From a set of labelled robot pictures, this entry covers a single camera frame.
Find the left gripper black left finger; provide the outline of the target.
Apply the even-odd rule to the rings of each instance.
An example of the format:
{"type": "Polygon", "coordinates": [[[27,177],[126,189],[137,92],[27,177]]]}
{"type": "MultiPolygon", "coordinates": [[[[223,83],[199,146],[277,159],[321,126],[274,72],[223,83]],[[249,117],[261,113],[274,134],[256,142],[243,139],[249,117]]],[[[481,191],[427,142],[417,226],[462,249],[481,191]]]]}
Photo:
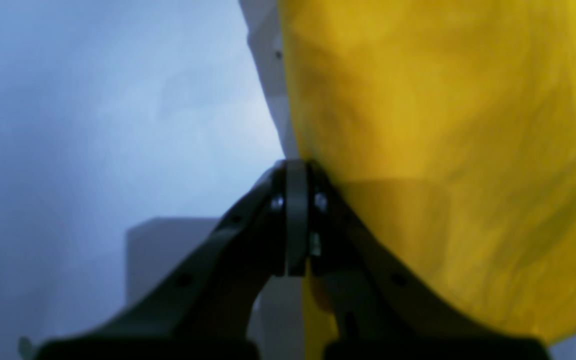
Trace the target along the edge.
{"type": "Polygon", "coordinates": [[[91,332],[43,345],[37,360],[258,360],[247,340],[272,276],[298,274],[298,161],[281,161],[159,285],[91,332]]]}

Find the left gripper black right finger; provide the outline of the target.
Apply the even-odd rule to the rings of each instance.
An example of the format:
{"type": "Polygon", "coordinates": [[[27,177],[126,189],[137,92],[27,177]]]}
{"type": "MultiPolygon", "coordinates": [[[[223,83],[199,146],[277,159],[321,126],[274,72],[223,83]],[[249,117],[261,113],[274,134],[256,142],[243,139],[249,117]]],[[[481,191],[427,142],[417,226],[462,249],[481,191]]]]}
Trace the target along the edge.
{"type": "Polygon", "coordinates": [[[324,360],[548,360],[541,341],[448,305],[382,246],[315,162],[298,161],[298,274],[319,280],[336,337],[324,360]]]}

